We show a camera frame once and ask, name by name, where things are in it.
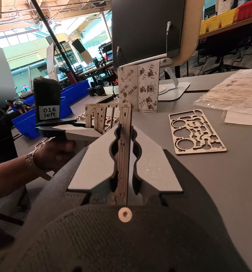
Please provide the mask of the instruction booklet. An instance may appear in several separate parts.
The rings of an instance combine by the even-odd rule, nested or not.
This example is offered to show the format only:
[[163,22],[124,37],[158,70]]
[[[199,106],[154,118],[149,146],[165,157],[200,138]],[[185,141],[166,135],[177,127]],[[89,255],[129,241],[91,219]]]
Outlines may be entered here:
[[119,103],[131,104],[132,112],[157,113],[159,66],[160,60],[153,60],[119,68]]

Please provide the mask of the person's left hand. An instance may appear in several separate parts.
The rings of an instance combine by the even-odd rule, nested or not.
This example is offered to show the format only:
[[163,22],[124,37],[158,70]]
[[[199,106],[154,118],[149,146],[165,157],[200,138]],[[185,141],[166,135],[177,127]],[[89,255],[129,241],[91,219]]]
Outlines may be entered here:
[[33,161],[43,171],[60,169],[75,156],[75,147],[74,140],[52,138],[35,151]]

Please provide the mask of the grey desk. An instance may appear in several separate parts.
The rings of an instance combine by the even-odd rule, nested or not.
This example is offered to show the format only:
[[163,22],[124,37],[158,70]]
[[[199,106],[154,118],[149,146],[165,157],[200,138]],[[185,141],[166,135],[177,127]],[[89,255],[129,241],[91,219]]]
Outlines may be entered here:
[[252,128],[219,125],[221,113],[205,110],[228,151],[170,153],[163,114],[188,110],[187,96],[132,117],[164,150],[182,193],[114,205],[111,192],[69,191],[84,147],[41,191],[0,271],[252,271]]

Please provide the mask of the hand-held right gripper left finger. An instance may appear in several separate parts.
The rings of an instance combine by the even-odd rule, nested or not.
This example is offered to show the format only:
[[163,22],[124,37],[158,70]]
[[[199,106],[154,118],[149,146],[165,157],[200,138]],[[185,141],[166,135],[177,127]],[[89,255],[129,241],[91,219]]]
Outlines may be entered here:
[[114,192],[118,184],[117,161],[120,125],[88,146],[68,190],[72,192]]

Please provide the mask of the dark red cylinder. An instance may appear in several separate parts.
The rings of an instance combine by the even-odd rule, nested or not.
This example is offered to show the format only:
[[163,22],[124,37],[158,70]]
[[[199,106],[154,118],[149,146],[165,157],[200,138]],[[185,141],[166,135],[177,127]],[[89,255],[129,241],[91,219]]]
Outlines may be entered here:
[[73,84],[77,84],[77,80],[76,80],[76,78],[74,77],[74,75],[72,74],[72,72],[70,72],[69,70],[67,70],[66,76],[67,76],[69,82],[70,82],[72,85],[73,85]]

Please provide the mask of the clear plastic sleeve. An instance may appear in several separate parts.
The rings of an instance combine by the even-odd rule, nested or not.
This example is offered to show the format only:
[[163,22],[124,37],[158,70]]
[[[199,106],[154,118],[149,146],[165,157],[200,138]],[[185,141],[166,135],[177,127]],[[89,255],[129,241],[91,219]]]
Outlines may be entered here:
[[225,124],[252,127],[252,69],[238,70],[192,105],[223,110]]

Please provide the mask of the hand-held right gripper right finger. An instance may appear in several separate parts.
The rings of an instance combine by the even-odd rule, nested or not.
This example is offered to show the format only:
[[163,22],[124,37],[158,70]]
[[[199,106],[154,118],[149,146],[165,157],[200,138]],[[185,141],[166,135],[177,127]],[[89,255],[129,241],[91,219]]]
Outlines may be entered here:
[[132,178],[135,194],[182,193],[183,189],[162,147],[136,126],[131,128],[131,140],[136,157]]

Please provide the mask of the black slanted pole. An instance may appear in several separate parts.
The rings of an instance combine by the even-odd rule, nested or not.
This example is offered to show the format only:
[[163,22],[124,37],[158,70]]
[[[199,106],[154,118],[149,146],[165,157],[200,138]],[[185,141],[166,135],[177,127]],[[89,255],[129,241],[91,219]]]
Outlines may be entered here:
[[68,66],[70,72],[71,72],[72,75],[74,76],[75,80],[78,81],[78,77],[77,77],[76,73],[74,72],[74,69],[72,68],[72,66],[71,66],[71,64],[70,64],[69,59],[67,58],[65,52],[63,51],[63,49],[62,49],[60,43],[59,43],[58,40],[57,40],[55,34],[53,33],[53,30],[52,30],[52,28],[50,27],[50,25],[49,25],[49,23],[48,23],[46,17],[44,16],[44,14],[43,14],[43,12],[42,12],[40,6],[38,5],[38,3],[37,3],[36,0],[32,0],[32,3],[33,3],[33,5],[34,5],[34,7],[35,7],[37,13],[39,14],[39,16],[40,16],[42,22],[44,22],[44,24],[45,24],[45,26],[46,26],[46,28],[47,28],[47,30],[48,30],[50,36],[52,37],[53,41],[56,43],[56,46],[57,46],[57,48],[59,49],[59,51],[60,51],[62,57],[64,58],[64,60],[65,60],[65,62],[66,62],[66,64],[67,64],[67,66]]

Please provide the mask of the person's left forearm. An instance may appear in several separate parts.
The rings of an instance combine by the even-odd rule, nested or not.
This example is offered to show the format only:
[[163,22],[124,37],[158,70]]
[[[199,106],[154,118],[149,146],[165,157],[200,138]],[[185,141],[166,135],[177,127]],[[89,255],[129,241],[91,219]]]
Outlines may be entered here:
[[0,198],[38,177],[39,174],[26,164],[25,156],[0,163]]

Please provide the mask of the wooden parts sheet with gears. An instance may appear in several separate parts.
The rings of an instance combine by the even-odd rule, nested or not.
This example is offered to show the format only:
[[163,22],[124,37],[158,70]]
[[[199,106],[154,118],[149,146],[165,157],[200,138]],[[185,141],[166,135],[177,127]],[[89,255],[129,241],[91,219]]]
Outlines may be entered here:
[[118,152],[114,155],[117,163],[118,184],[111,195],[111,204],[126,205],[128,197],[129,180],[129,161],[130,161],[130,142],[131,142],[131,103],[98,103],[85,104],[85,122],[86,128],[91,128],[92,117],[94,118],[94,129],[100,134],[105,134],[107,109],[111,109],[111,120],[109,129],[113,127],[113,118],[115,109],[119,109],[118,126],[120,128],[120,137],[118,139]]

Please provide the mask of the dark computer monitor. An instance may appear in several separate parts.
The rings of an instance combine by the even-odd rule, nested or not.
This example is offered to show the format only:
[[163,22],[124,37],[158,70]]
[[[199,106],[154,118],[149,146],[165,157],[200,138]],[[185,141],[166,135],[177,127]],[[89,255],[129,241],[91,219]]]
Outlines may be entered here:
[[113,0],[113,66],[178,55],[185,0]]

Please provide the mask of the blue plastic bin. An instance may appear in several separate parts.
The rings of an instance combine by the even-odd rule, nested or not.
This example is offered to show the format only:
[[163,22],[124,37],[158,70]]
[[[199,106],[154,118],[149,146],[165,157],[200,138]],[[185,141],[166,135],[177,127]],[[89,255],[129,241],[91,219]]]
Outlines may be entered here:
[[73,104],[89,95],[88,88],[90,88],[88,80],[80,81],[61,90],[61,97],[65,97],[69,104]]
[[[72,113],[73,112],[70,108],[69,98],[61,97],[60,118],[64,119],[71,115]],[[40,135],[35,128],[36,125],[35,109],[31,109],[28,112],[13,119],[12,123],[14,124],[16,129],[25,137],[34,139]]]

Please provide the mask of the yellow plastic bin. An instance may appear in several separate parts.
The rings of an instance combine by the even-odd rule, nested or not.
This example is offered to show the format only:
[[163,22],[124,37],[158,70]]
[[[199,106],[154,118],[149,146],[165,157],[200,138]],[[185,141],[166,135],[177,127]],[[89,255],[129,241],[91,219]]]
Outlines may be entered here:
[[221,17],[214,16],[209,19],[203,20],[200,27],[200,35],[213,31],[221,27]]
[[234,8],[231,10],[228,10],[226,12],[223,12],[220,15],[220,25],[221,27],[225,27],[228,25],[233,24],[234,22],[237,21],[237,16],[238,16],[238,9]]

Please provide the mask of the beige desk divider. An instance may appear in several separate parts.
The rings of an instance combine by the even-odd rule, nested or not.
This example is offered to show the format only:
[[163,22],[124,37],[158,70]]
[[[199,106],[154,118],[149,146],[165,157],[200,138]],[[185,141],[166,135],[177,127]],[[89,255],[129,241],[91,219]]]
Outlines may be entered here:
[[190,59],[196,51],[204,10],[204,0],[186,0],[181,34],[181,45],[177,56],[172,57],[171,66],[179,66]]

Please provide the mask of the black flat device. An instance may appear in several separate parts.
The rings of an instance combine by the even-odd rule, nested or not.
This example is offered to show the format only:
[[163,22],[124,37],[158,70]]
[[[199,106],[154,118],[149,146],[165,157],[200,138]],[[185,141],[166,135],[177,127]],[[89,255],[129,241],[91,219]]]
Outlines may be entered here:
[[101,97],[98,101],[96,101],[96,104],[108,103],[111,100],[114,100],[114,96],[112,94],[108,94],[106,96]]

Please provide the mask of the white monitor stand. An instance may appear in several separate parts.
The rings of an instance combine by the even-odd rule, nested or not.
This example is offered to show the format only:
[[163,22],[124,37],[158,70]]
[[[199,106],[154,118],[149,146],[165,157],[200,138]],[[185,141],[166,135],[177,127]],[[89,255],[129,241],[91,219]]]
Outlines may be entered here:
[[189,82],[179,82],[171,68],[164,68],[173,83],[159,84],[158,101],[173,101],[179,99],[190,86]]

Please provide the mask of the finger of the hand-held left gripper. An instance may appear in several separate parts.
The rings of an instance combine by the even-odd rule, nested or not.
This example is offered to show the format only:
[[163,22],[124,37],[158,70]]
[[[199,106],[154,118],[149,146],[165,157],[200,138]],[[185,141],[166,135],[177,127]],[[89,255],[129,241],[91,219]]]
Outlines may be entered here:
[[74,141],[95,141],[102,136],[101,133],[93,128],[67,129],[66,138]]
[[52,128],[56,129],[56,130],[82,130],[82,129],[86,129],[85,127],[74,126],[74,124],[58,125],[58,126],[53,126]]

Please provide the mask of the red plastic bin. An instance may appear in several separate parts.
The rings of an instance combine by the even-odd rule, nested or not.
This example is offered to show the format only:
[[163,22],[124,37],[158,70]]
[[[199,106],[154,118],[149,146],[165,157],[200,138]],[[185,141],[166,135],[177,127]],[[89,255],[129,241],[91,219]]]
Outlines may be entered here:
[[252,0],[238,1],[236,13],[234,15],[234,22],[239,22],[252,17]]

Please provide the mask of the silver wristwatch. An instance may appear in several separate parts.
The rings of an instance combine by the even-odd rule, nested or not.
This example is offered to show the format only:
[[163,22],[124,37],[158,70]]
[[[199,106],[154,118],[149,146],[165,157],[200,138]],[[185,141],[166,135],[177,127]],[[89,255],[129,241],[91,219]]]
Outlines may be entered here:
[[36,150],[30,152],[25,156],[25,163],[29,169],[31,169],[34,172],[41,172],[41,169],[36,165],[34,161],[34,155],[36,153]]

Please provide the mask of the wooden display board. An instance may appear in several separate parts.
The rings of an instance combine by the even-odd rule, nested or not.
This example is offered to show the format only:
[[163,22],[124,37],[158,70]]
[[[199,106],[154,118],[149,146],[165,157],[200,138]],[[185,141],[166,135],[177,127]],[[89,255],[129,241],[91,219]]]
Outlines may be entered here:
[[46,49],[46,63],[47,63],[48,78],[58,81],[57,71],[54,65],[55,46],[56,46],[55,43],[52,43]]

